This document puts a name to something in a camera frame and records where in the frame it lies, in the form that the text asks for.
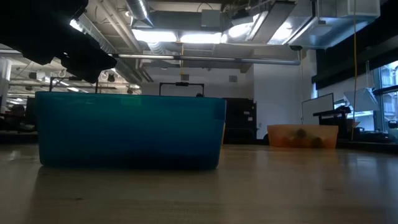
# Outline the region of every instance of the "plastic storage container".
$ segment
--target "plastic storage container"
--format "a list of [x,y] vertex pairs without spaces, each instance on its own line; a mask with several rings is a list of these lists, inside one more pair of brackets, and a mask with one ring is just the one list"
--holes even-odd
[[334,149],[338,126],[327,125],[270,125],[269,144],[276,147]]
[[218,98],[37,92],[40,162],[215,169],[225,108]]

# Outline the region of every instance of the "blue plastic bin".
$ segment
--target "blue plastic bin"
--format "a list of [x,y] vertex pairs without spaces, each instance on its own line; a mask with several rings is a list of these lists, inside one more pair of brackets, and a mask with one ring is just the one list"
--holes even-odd
[[37,92],[40,162],[215,169],[225,109],[218,98]]

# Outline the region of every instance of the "window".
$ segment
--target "window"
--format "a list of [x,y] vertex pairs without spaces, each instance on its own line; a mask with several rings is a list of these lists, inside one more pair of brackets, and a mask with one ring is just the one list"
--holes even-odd
[[381,88],[398,85],[398,61],[380,68]]
[[378,72],[374,73],[374,79],[379,81],[375,85],[374,94],[377,96],[381,111],[376,116],[376,120],[380,123],[377,126],[383,131],[390,132],[388,123],[398,121],[398,88],[394,88],[398,85],[398,61],[383,65],[375,71]]
[[388,131],[388,122],[389,121],[398,121],[398,92],[386,93],[383,94],[383,122],[384,129]]

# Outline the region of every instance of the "desk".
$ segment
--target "desk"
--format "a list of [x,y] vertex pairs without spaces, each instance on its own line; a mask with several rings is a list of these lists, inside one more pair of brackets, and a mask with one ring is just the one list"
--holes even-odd
[[398,157],[224,146],[212,171],[59,170],[0,145],[0,223],[398,223]]

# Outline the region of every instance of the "translucent orange container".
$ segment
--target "translucent orange container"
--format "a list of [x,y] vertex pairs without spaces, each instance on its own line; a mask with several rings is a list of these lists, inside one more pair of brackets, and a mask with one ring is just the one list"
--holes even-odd
[[270,125],[269,144],[275,147],[336,148],[338,127],[326,125]]

